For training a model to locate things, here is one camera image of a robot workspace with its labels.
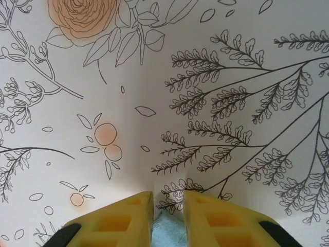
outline floral wallpaper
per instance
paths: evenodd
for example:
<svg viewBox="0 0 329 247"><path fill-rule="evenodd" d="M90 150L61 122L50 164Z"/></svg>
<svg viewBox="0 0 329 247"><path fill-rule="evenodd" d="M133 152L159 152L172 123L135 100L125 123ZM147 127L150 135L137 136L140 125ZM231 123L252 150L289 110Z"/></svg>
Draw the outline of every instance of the floral wallpaper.
<svg viewBox="0 0 329 247"><path fill-rule="evenodd" d="M0 246L195 190L329 246L326 1L0 0Z"/></svg>

